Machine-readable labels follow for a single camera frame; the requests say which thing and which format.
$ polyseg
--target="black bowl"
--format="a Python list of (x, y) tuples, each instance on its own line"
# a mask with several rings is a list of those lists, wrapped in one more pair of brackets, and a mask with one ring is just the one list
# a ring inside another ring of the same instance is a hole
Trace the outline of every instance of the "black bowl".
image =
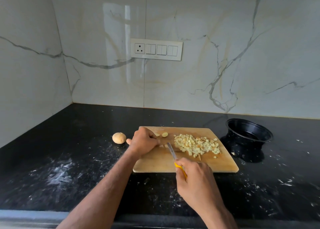
[(273, 139), (270, 130), (262, 125), (243, 119), (229, 119), (226, 122), (228, 127), (227, 139), (246, 148), (260, 148), (266, 142)]

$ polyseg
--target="wooden cutting board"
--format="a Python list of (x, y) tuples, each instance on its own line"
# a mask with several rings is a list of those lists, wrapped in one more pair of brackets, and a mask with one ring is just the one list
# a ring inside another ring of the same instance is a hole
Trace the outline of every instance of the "wooden cutting board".
[[(189, 156), (188, 152), (182, 152), (174, 144), (173, 135), (193, 135), (194, 137), (207, 137), (208, 139), (218, 138), (208, 128), (186, 128), (186, 127), (157, 127), (157, 126), (146, 126), (146, 128), (152, 130), (154, 133), (160, 134), (158, 139), (161, 141), (163, 147), (156, 146), (149, 153), (142, 156), (134, 165), (133, 171), (136, 173), (170, 173), (175, 172), (174, 159), (165, 145), (170, 142), (174, 152), (178, 158), (186, 157), (192, 161), (205, 162), (207, 163), (213, 172), (237, 172), (238, 166), (234, 162), (233, 158), (226, 150), (224, 145), (218, 139), (220, 154), (214, 154), (213, 152), (205, 153), (199, 158)], [(168, 132), (168, 136), (163, 138), (162, 133)]]

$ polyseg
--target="kitchen counter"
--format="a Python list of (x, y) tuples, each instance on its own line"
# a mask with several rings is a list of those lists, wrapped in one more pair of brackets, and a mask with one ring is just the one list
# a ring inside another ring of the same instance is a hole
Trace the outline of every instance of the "kitchen counter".
[[(214, 174), (234, 217), (319, 227), (320, 120), (84, 104), (68, 106), (0, 149), (0, 210), (72, 210), (128, 147), (112, 142), (115, 132), (130, 138), (141, 125), (199, 127), (221, 138), (230, 118), (248, 119), (274, 134), (258, 160), (239, 154), (238, 173)], [(166, 220), (186, 217), (195, 220), (194, 227), (203, 226), (177, 193), (173, 173), (132, 173), (116, 221), (139, 224), (138, 218), (146, 221), (144, 215), (158, 218), (162, 226)]]

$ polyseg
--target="white flour residue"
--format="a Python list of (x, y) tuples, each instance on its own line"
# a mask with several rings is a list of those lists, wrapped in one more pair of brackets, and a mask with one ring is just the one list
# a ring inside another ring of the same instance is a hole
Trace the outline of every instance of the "white flour residue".
[(56, 185), (62, 183), (70, 183), (72, 181), (71, 176), (68, 175), (68, 170), (72, 167), (74, 163), (71, 158), (69, 160), (60, 161), (57, 167), (52, 168), (48, 176), (48, 184)]

